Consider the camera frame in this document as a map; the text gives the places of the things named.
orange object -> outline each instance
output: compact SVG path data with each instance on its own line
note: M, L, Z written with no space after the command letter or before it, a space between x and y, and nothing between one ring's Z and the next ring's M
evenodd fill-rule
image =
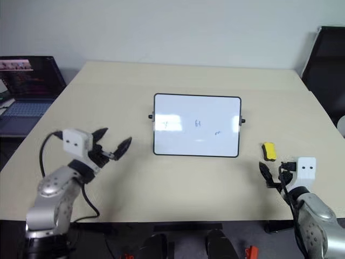
M254 246L246 248L246 259L258 259L259 249Z

table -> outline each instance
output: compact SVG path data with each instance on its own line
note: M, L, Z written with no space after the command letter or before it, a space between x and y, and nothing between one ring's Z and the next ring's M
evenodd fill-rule
M157 92L240 96L246 123L239 157L154 155L147 116ZM106 151L133 137L126 155L86 186L101 212L96 221L291 219L288 206L260 175L264 141L276 145L277 161L267 162L275 177L280 161L315 156L313 192L345 217L344 139L291 70L87 62L0 173L0 219L25 220L41 180L40 145L48 133L69 127L88 132L109 127L101 141ZM46 172L70 160L60 140L47 143ZM93 214L79 195L72 220Z

robotic arm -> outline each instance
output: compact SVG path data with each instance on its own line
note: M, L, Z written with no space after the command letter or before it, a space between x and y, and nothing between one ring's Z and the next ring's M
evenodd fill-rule
M279 167L280 183L273 182L268 167L259 164L268 188L276 188L283 199L291 204L296 218L296 239L301 238L301 250L310 259L345 258L345 230L338 224L334 212L309 190L315 180L316 159L301 157L297 162L282 162Z
M103 128L90 134L66 129L55 134L73 160L39 183L34 207L26 215L24 257L64 258L70 253L66 234L74 200L110 159L117 161L125 154L132 141L124 140L114 153L105 152L97 142L106 131Z

whiteboard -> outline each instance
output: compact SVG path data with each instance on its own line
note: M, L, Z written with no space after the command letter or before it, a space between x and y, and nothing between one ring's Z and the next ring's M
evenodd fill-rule
M237 157L241 99L157 93L154 153Z

laptop screen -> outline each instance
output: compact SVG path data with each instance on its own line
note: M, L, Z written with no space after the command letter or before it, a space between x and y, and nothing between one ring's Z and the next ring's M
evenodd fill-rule
M66 87L53 57L0 57L0 78L16 100L54 99Z

